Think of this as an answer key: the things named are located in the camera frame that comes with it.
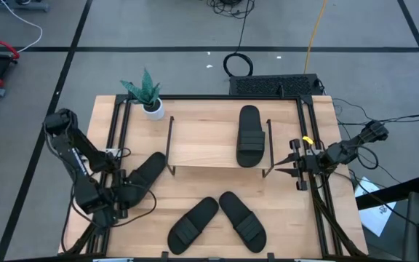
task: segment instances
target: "wooden board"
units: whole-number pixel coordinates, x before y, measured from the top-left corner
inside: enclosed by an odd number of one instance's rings
[[[269,154],[268,124],[263,123],[265,152],[260,163],[252,168],[268,169]],[[235,167],[238,122],[187,121],[176,119],[172,125],[169,164],[186,167]]]
[[[113,110],[114,96],[98,96],[93,109],[87,137],[98,147],[105,148]],[[150,122],[139,106],[133,106],[125,146],[132,155],[123,161],[127,172],[137,168],[153,152],[165,152],[169,116],[185,121],[233,121],[240,108],[252,104],[261,112],[261,121],[269,118],[273,125],[274,160],[285,158],[290,152],[288,142],[300,138],[298,113],[291,101],[280,100],[165,100],[165,118]],[[314,108],[319,132],[326,145],[340,140],[330,97],[315,97]],[[308,128],[308,111],[305,108]],[[337,172],[348,175],[346,166]],[[339,224],[356,246],[367,253],[362,225],[350,181],[338,175],[330,178],[335,214]],[[172,225],[204,197],[218,199],[225,191],[232,191],[253,210],[264,225],[268,242],[258,254],[251,253],[242,243],[227,217],[220,210],[209,222],[199,238],[182,255],[190,258],[265,258],[275,253],[277,258],[320,258],[311,192],[297,191],[295,179],[273,171],[267,178],[261,171],[242,168],[177,167],[176,176],[165,170],[151,190],[158,198],[156,210],[150,215],[121,228],[112,229],[108,256],[159,257],[167,248],[167,235]],[[146,196],[129,210],[135,217],[149,210],[153,199]],[[327,232],[329,226],[324,221]],[[71,213],[65,241],[71,246],[86,228],[87,222]],[[333,253],[328,234],[329,252]]]

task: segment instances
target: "paper sheet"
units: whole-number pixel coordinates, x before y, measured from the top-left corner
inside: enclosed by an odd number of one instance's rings
[[[362,185],[369,192],[379,190],[379,188],[370,182],[366,177],[362,178],[360,185]],[[363,194],[367,194],[367,192],[365,192],[360,186],[356,186],[355,197],[359,197]],[[392,202],[387,205],[393,209],[396,206],[396,203]],[[359,213],[362,225],[373,232],[376,236],[380,237],[392,212],[385,205],[381,205],[378,207],[371,207],[366,210],[360,210]]]

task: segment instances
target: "yellow tag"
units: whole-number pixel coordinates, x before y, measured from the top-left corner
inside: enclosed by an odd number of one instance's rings
[[[313,141],[311,138],[304,136],[302,139],[304,139],[306,142],[308,142],[310,145],[313,145]]]

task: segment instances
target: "potted plant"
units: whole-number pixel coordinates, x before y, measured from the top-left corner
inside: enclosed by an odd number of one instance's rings
[[[142,104],[145,115],[150,120],[160,120],[164,116],[164,106],[159,99],[159,83],[153,86],[153,80],[145,68],[142,78],[142,88],[136,87],[132,82],[121,80],[122,85],[129,90],[137,99],[137,103]]]

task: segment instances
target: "black slide sandal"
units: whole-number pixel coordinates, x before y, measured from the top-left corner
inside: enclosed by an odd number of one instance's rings
[[[205,197],[171,228],[167,245],[172,253],[182,254],[201,234],[204,227],[215,217],[218,203],[212,197]]]
[[[266,246],[266,231],[256,215],[230,191],[221,195],[219,205],[245,246],[254,253],[261,252]]]
[[[237,135],[237,163],[241,167],[254,167],[265,152],[265,133],[261,128],[260,112],[254,106],[240,110]]]
[[[166,157],[161,152],[153,153],[138,169],[133,170],[130,175],[124,179],[126,186],[116,190],[118,198],[123,201],[123,209],[134,207],[142,201],[154,181],[166,167],[165,158]],[[140,188],[135,188],[134,192],[136,193],[131,194],[127,184],[137,185],[140,186]]]

